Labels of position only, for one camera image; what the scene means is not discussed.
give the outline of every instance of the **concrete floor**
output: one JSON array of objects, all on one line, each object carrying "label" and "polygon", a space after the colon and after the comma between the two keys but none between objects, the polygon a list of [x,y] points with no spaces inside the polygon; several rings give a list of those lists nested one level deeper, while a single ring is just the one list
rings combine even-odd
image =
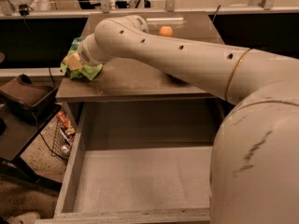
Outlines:
[{"label": "concrete floor", "polygon": [[[219,0],[206,0],[207,3],[212,5],[214,5],[215,1]],[[298,3],[299,6],[299,0],[289,1],[291,4],[293,3],[292,5]],[[50,0],[50,2],[53,10],[79,9],[77,0]],[[246,4],[247,2],[247,0],[234,0],[232,5]],[[50,146],[53,143],[55,127],[56,118],[43,131]],[[22,157],[38,174],[57,181],[63,181],[66,168],[65,163],[51,155],[40,137],[37,137],[33,144],[25,150]],[[37,211],[42,218],[51,218],[54,215],[58,195],[58,192],[42,189],[11,179],[5,175],[0,175],[0,216],[7,218],[28,211]]]}]

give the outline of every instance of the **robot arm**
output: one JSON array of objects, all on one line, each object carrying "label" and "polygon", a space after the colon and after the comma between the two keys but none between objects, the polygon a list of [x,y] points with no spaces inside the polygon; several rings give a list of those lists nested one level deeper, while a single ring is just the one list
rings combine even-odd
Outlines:
[{"label": "robot arm", "polygon": [[147,31],[138,16],[107,19],[78,53],[136,59],[235,104],[214,142],[211,224],[298,222],[298,60]]},{"label": "robot arm", "polygon": [[296,59],[255,49],[150,35],[148,30],[139,16],[106,19],[81,43],[78,53],[88,64],[105,63],[114,57],[136,59],[234,105],[260,87],[282,78],[295,78],[299,72]]}]

